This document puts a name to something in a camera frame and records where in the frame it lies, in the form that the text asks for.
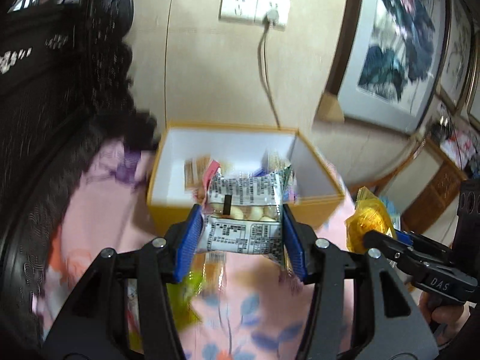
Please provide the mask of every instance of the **yellow box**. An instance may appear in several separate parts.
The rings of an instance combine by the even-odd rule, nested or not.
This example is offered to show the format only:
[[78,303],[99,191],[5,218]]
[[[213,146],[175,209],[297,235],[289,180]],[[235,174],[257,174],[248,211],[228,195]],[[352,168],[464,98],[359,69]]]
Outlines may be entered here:
[[172,123],[162,136],[148,187],[147,205],[164,235],[184,221],[195,201],[185,190],[185,160],[210,155],[243,171],[256,171],[267,151],[289,159],[299,199],[290,203],[295,219],[320,227],[344,199],[320,153],[298,130],[226,124]]

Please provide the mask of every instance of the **pink floral fabric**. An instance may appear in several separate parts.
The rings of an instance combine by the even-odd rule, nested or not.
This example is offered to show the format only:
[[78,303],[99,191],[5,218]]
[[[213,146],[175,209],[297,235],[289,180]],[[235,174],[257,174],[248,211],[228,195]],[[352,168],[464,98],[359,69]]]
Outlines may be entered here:
[[[140,248],[154,237],[155,228],[145,205],[145,177],[150,153],[130,155],[121,142],[109,142],[82,176],[62,225],[52,240],[46,270],[45,294],[36,299],[45,335],[75,283],[105,247],[118,252]],[[330,171],[340,181],[333,167]],[[346,250],[345,220],[354,212],[346,198],[320,229]],[[281,273],[263,256],[227,253],[227,284],[209,297],[201,295],[192,307],[201,323],[180,331],[186,357],[195,360],[294,359],[313,296],[313,286]],[[134,298],[134,290],[129,298]],[[345,283],[344,329],[340,351],[350,347],[353,283]],[[138,316],[128,315],[138,329]]]

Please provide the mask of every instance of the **silver bolt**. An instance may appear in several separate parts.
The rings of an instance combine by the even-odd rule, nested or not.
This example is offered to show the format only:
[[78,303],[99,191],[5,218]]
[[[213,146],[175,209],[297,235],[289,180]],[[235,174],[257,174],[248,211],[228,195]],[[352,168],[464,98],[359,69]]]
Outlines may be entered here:
[[320,249],[326,249],[327,247],[330,246],[330,243],[328,242],[327,239],[325,238],[318,238],[316,241],[315,241],[315,246],[320,248]]
[[162,238],[162,237],[155,238],[155,239],[152,241],[152,245],[153,245],[155,248],[162,248],[162,247],[164,247],[166,244],[167,244],[167,240],[166,240],[165,238]]
[[378,259],[380,258],[380,256],[382,255],[380,250],[378,249],[375,249],[374,247],[372,249],[368,249],[368,255],[374,259]]
[[109,259],[114,254],[115,254],[115,251],[111,247],[106,247],[100,252],[100,256],[102,256],[104,259]]

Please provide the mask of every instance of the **white wall socket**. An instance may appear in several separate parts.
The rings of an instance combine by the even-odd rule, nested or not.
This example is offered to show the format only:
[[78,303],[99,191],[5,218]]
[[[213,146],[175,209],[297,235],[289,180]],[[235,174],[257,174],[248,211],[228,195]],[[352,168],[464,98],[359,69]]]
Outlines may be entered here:
[[254,21],[258,0],[222,0],[220,18],[225,20]]
[[278,11],[275,27],[285,28],[289,19],[290,0],[222,0],[220,19],[265,25],[264,20],[270,9]]

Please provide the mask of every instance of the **picture frame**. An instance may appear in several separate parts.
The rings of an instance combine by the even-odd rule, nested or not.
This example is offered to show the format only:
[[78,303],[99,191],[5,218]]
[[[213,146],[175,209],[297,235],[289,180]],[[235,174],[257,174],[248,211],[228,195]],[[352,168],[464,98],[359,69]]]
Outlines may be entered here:
[[471,68],[473,20],[461,0],[447,0],[448,30],[436,95],[451,113],[461,109]]
[[338,101],[346,117],[413,133],[445,49],[446,0],[361,0]]
[[480,32],[475,35],[475,40],[472,44],[473,52],[471,55],[471,68],[469,70],[469,77],[467,79],[466,90],[466,112],[469,116],[469,122],[477,131],[480,131]]

